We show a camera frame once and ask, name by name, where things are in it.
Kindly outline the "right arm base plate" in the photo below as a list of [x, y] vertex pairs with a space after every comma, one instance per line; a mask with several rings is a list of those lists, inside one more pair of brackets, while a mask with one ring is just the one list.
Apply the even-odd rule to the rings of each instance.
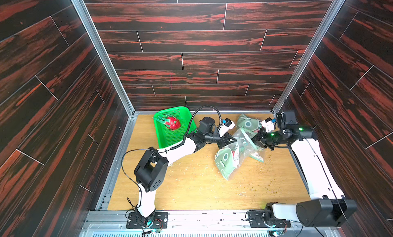
[[287, 220], [270, 217], [261, 210], [249, 210], [245, 218], [251, 228], [289, 228], [291, 223]]

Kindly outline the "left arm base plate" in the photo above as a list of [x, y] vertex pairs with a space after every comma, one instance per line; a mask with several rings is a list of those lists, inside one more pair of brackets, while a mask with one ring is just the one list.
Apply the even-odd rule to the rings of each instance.
[[168, 212], [154, 211], [148, 217], [143, 217], [140, 212], [130, 212], [126, 229], [166, 229], [168, 224]]

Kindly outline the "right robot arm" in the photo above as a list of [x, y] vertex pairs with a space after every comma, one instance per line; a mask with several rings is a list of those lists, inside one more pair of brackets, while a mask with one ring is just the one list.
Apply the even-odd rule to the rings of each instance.
[[304, 227], [341, 227], [357, 211], [357, 204], [335, 182], [314, 128], [300, 124], [293, 111], [268, 118], [261, 125], [252, 141], [272, 151], [288, 149], [310, 196], [309, 201], [296, 204], [268, 203], [263, 215], [265, 223], [293, 221]]

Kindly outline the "clear zip-top bag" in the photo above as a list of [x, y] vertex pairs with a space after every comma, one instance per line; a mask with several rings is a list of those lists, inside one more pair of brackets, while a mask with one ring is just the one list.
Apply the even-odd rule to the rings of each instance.
[[240, 167], [239, 145], [232, 143], [220, 149], [215, 155], [215, 164], [224, 179], [229, 180], [231, 174]]
[[243, 130], [243, 128], [237, 127], [234, 137], [237, 139], [239, 144], [239, 152], [241, 156], [244, 158], [250, 157], [258, 162], [265, 162], [265, 150], [257, 149], [252, 143], [252, 138]]

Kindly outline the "red green dragon fruit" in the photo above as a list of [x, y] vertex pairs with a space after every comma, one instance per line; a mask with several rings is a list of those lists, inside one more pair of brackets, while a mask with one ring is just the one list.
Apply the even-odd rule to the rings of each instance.
[[171, 115], [158, 114], [157, 116], [154, 116], [153, 119], [156, 122], [164, 125], [169, 130], [177, 130], [181, 127], [179, 119]]

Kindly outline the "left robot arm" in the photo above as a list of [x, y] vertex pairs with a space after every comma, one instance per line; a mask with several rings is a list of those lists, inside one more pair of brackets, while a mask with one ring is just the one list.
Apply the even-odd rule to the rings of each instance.
[[214, 129], [214, 126], [215, 120], [205, 117], [200, 120], [199, 127], [185, 135], [182, 141], [163, 149], [150, 147], [146, 150], [134, 170], [140, 188], [135, 212], [144, 225], [148, 225], [154, 218], [156, 190], [163, 183], [169, 165], [198, 152], [207, 144], [215, 143], [221, 149], [236, 141], [228, 133], [235, 127], [232, 120], [227, 118], [221, 121], [218, 128]]

